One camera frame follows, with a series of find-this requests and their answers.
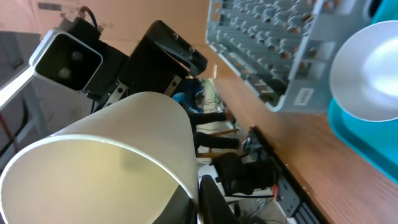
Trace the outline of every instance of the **person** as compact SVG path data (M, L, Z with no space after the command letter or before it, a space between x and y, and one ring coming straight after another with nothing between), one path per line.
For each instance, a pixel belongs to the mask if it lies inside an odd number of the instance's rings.
M217 149L239 149L241 141L238 138L212 136L210 134L197 132L196 126L199 124L215 121L233 121L234 117L229 109L214 113L188 113L188 117L191 121L195 152L198 152L200 146Z

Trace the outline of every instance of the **wooden tabletop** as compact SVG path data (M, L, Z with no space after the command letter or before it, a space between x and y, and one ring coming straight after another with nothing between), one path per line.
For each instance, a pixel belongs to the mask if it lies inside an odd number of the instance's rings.
M333 135L327 116L270 112L230 70L217 92L246 130L256 125L332 223L398 223L398 186Z

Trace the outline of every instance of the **white label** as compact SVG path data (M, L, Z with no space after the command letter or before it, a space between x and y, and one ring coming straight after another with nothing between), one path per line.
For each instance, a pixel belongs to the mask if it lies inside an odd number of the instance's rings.
M313 93L313 89L311 88L301 88L298 92L296 99L294 100L293 105L295 106L305 106L311 99Z

